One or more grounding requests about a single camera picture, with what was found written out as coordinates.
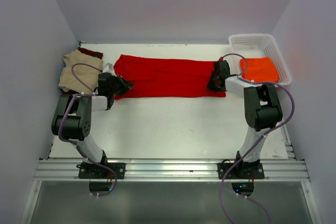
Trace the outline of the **red t shirt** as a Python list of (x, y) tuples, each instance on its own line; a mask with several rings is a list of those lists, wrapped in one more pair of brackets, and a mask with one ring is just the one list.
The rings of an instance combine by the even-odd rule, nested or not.
[(114, 64), (114, 71), (134, 86), (116, 98), (224, 98), (225, 92), (207, 88), (213, 69), (212, 61), (121, 55)]

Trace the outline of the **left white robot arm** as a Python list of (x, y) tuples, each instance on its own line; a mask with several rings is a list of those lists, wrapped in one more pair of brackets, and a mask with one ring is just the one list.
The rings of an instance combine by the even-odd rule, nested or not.
[(62, 142), (71, 144), (84, 163), (92, 164), (90, 171), (97, 178), (107, 176), (109, 165), (104, 150), (90, 133), (92, 113), (111, 109), (115, 97), (125, 95), (133, 86), (120, 75), (106, 72), (98, 75), (98, 87), (93, 93), (64, 94), (58, 99), (51, 123), (52, 133)]

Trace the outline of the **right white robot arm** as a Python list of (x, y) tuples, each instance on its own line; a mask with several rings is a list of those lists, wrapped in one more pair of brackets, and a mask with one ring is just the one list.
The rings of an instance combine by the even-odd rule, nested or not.
[(269, 131), (283, 118), (275, 82), (245, 80), (230, 73), (227, 61), (214, 62), (214, 70), (207, 88), (214, 92), (230, 92), (244, 99), (244, 115), (248, 131), (244, 143), (237, 152), (234, 172), (246, 178), (253, 171), (252, 164), (260, 162), (260, 153)]

